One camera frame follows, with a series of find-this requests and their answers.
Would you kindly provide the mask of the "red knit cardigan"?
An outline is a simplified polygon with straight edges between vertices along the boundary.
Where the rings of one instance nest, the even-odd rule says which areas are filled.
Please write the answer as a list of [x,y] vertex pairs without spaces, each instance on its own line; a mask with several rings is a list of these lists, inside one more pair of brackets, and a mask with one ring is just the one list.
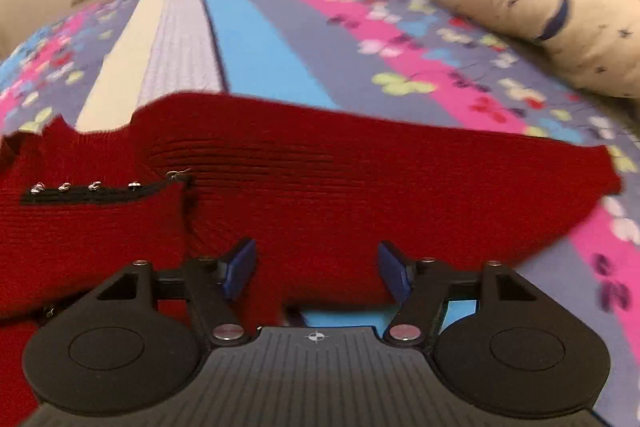
[[604,146],[178,93],[127,126],[62,118],[1,141],[1,421],[35,408],[22,353],[36,315],[136,260],[175,269],[241,239],[257,268],[247,329],[287,305],[379,305],[376,247],[460,270],[521,262],[622,188]]

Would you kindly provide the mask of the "colourful floral bed blanket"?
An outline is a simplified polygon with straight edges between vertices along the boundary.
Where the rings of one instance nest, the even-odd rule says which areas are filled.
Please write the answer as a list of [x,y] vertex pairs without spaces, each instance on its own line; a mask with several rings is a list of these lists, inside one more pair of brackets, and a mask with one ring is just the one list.
[[[611,370],[594,408],[612,426],[638,424],[639,133],[612,109],[432,0],[102,0],[2,63],[1,139],[56,118],[114,131],[178,93],[606,147],[620,191],[523,261],[494,260],[599,334]],[[232,308],[255,332],[291,309],[389,308],[385,288],[379,305],[287,305],[254,329],[236,309],[243,291]]]

